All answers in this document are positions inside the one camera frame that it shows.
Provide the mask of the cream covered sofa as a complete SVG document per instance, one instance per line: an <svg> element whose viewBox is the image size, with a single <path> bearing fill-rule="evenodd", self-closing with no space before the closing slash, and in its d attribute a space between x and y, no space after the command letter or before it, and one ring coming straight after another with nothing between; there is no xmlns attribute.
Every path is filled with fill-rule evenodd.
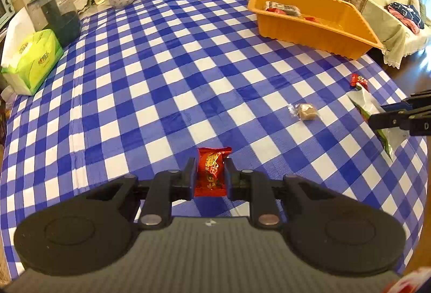
<svg viewBox="0 0 431 293"><path fill-rule="evenodd" d="M430 27L425 25L415 34L406 25L387 11L393 2L420 9L420 0L368 0L362 15L382 42L384 63L400 68L402 59L430 45Z"/></svg>

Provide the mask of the brown wrapped candy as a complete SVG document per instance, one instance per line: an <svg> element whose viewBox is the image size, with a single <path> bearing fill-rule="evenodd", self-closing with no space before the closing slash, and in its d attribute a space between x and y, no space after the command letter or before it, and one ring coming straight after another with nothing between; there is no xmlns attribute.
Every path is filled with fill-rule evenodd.
<svg viewBox="0 0 431 293"><path fill-rule="evenodd" d="M298 117L302 121L310 121L319 117L316 107L309 103L288 104L288 110L293 117Z"/></svg>

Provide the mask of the small red candy packet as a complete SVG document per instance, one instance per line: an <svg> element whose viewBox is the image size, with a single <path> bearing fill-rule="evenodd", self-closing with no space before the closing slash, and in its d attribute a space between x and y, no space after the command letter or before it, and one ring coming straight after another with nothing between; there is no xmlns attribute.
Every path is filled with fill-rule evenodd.
<svg viewBox="0 0 431 293"><path fill-rule="evenodd" d="M352 74L350 79L350 86L355 89L368 90L368 80L359 74Z"/></svg>

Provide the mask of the dark glass container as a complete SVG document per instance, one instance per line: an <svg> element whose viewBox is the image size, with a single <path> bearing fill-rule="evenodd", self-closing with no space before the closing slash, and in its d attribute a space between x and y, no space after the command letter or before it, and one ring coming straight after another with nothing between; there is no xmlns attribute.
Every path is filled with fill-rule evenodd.
<svg viewBox="0 0 431 293"><path fill-rule="evenodd" d="M80 36L81 21L71 0L30 0L26 8L35 30L52 30L62 48Z"/></svg>

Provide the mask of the green tissue pack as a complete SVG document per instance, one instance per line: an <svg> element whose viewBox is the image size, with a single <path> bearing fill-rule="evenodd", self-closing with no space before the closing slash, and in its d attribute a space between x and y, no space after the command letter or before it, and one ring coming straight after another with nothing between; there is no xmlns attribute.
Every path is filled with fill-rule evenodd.
<svg viewBox="0 0 431 293"><path fill-rule="evenodd" d="M25 37L11 58L2 61L1 73L17 95L33 96L63 54L55 33L41 30Z"/></svg>

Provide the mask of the orange plastic tray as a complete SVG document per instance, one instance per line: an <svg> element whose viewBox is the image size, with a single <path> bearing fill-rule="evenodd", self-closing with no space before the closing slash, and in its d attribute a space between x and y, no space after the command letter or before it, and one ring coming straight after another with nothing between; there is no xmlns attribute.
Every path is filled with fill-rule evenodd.
<svg viewBox="0 0 431 293"><path fill-rule="evenodd" d="M295 6L300 16L268 12L266 2ZM359 10L341 0L249 0L259 34L356 60L384 46Z"/></svg>

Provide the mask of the silver green snack bag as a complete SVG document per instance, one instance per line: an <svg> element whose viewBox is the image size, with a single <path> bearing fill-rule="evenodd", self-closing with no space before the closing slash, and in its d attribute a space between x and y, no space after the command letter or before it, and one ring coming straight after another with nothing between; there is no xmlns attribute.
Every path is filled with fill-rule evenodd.
<svg viewBox="0 0 431 293"><path fill-rule="evenodd" d="M361 85L347 93L364 121L377 135L384 151L391 160L397 148L408 138L407 130L399 127L399 119L380 106L376 99Z"/></svg>

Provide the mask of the clothes pile on sofa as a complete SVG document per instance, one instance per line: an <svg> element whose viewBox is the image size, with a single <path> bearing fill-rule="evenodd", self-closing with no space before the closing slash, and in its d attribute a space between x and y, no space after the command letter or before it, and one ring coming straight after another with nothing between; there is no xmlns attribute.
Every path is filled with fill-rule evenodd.
<svg viewBox="0 0 431 293"><path fill-rule="evenodd" d="M386 6L386 9L415 35L425 28L425 24L422 21L420 13L414 5L405 5L393 2Z"/></svg>

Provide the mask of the silver black snack bar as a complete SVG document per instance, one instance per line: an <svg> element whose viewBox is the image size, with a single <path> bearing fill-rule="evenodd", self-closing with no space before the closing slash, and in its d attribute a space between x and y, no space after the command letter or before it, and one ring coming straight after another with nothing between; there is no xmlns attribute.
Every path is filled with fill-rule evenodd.
<svg viewBox="0 0 431 293"><path fill-rule="evenodd" d="M301 17L300 9L293 5L281 4L275 1L267 1L265 3L265 11L284 14L292 17Z"/></svg>

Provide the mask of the large red snack packet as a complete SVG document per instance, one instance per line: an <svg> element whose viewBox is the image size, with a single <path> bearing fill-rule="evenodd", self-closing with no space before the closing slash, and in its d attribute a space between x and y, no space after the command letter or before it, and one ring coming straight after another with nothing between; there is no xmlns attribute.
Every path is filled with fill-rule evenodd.
<svg viewBox="0 0 431 293"><path fill-rule="evenodd" d="M306 16L304 16L303 19L308 20L310 22L320 23L319 19L316 18L316 17L311 17L311 16L306 17Z"/></svg>

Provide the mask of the blue white checkered tablecloth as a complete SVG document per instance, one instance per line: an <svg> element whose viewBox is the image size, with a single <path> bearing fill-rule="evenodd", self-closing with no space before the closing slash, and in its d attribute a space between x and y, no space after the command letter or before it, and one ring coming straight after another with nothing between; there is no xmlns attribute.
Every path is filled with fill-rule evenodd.
<svg viewBox="0 0 431 293"><path fill-rule="evenodd" d="M136 0L82 21L7 122L1 237L12 278L23 271L13 236L25 217L126 173L181 169L200 147L231 147L240 169L301 175L392 214L405 269L424 221L427 143L410 138L391 160L347 96L355 73L379 103L404 92L369 57L261 37L247 4ZM299 103L319 117L293 117L288 104Z"/></svg>

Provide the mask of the red gold snack packet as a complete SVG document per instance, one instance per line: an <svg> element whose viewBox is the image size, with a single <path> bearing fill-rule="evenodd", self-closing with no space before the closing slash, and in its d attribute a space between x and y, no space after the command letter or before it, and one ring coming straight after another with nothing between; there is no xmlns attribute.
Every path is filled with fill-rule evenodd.
<svg viewBox="0 0 431 293"><path fill-rule="evenodd" d="M227 187L224 163L232 153L231 147L218 149L200 147L197 165L197 179L194 187L195 197L225 197Z"/></svg>

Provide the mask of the light blue toaster oven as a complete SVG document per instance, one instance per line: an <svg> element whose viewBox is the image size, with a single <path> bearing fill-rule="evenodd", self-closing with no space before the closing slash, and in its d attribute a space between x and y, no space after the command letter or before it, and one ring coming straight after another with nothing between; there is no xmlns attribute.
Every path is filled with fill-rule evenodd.
<svg viewBox="0 0 431 293"><path fill-rule="evenodd" d="M15 15L11 0L0 0L0 29L4 28Z"/></svg>

